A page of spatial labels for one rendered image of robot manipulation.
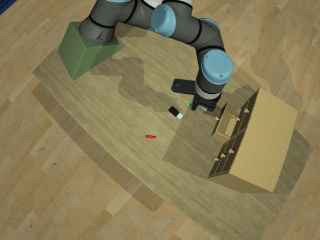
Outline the brown wooden drawer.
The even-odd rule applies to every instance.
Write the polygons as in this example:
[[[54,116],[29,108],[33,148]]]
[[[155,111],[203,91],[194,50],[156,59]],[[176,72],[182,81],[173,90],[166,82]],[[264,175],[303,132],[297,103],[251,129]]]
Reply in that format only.
[[[230,154],[228,156],[228,159],[227,159],[227,161],[226,161],[226,163],[224,165],[224,168],[223,168],[221,173],[225,173],[225,172],[229,172],[230,171],[231,166],[232,166],[232,164],[234,162],[234,159],[235,159],[235,157],[237,155],[237,152],[239,150],[239,147],[241,145],[241,142],[242,142],[242,139],[244,137],[245,131],[246,131],[246,129],[243,132],[241,132],[239,135],[237,135],[237,137],[235,139],[235,142],[233,144],[233,147],[229,148],[228,153],[230,153]]]
[[[237,122],[236,116],[239,116],[240,111],[241,108],[227,102],[222,108],[220,116],[215,117],[217,122],[210,137],[223,144],[230,140]]]
[[[245,109],[245,107],[247,108],[248,103],[249,103],[249,101],[241,108],[239,116],[236,116],[235,120],[237,122],[236,122],[236,125],[234,127],[234,130],[232,132],[232,135],[231,135],[230,139],[238,134],[238,131],[240,129],[241,123],[242,123],[244,115],[245,115],[244,109]]]
[[[255,105],[255,102],[256,102],[256,98],[257,98],[258,92],[259,91],[257,91],[255,93],[255,95],[249,100],[247,108],[246,107],[244,108],[243,112],[245,112],[245,115],[244,115],[242,124],[240,126],[239,132],[241,132],[243,129],[245,129],[248,126],[248,123],[249,123],[249,120],[250,120],[250,117],[251,117],[251,114],[252,114],[252,111],[253,111],[253,108],[254,108],[254,105]]]
[[[225,165],[225,163],[226,163],[226,161],[227,161],[227,158],[228,158],[228,156],[229,156],[229,148],[232,148],[233,147],[233,144],[234,144],[234,142],[235,142],[235,139],[236,139],[236,137],[234,137],[232,140],[230,140],[229,142],[228,142],[228,145],[227,145],[227,147],[226,147],[226,150],[225,150],[225,152],[223,153],[221,153],[221,155],[220,155],[220,157],[222,157],[222,159],[221,159],[221,161],[220,161],[220,163],[219,163],[219,165],[218,165],[218,168],[217,168],[217,170],[216,170],[216,172],[215,172],[215,174],[214,175],[218,175],[218,174],[220,174],[221,172],[222,172],[222,170],[223,170],[223,167],[224,167],[224,165]]]
[[[218,157],[215,156],[215,158],[214,158],[215,164],[214,164],[214,166],[213,166],[213,168],[212,168],[212,170],[211,170],[211,172],[210,172],[210,174],[209,174],[209,177],[210,177],[210,176],[213,176],[213,175],[215,174],[215,172],[216,172],[216,170],[217,170],[217,168],[218,168],[218,165],[219,165],[219,163],[220,163],[220,161],[221,161],[221,159],[222,159],[222,157],[220,157],[220,155],[221,155],[222,152],[223,152],[223,153],[225,152],[227,145],[228,145],[228,142],[227,142],[225,145],[222,146],[222,148],[221,148],[221,150],[220,150],[220,152],[219,152]]]

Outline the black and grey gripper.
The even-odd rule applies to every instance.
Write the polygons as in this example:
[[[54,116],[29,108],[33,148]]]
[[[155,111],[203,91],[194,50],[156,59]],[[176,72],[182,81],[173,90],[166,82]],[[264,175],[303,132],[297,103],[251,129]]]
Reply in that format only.
[[[219,96],[214,99],[205,99],[201,96],[195,95],[193,98],[191,110],[193,110],[193,111],[200,110],[200,111],[204,111],[204,112],[206,112],[208,110],[210,112],[213,112],[216,108],[217,102],[221,98],[221,95],[222,95],[222,91],[219,94]],[[203,106],[208,109],[206,110],[205,108],[203,108]]]

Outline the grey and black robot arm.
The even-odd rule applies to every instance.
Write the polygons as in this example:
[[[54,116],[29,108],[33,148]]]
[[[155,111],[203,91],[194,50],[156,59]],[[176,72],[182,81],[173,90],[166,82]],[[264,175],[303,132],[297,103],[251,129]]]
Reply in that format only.
[[[217,23],[198,19],[192,11],[193,0],[97,0],[78,31],[87,41],[104,45],[112,41],[120,22],[195,47],[196,80],[175,78],[171,90],[211,100],[220,95],[234,66]]]

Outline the light wooden chest of drawers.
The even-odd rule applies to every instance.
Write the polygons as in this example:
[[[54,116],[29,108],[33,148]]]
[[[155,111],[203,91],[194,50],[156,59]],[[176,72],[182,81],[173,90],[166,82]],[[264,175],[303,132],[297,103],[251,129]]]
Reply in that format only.
[[[273,193],[287,155],[298,110],[261,87],[256,92],[258,94],[247,127],[226,142],[245,130],[230,170],[208,176],[208,179],[240,193]]]

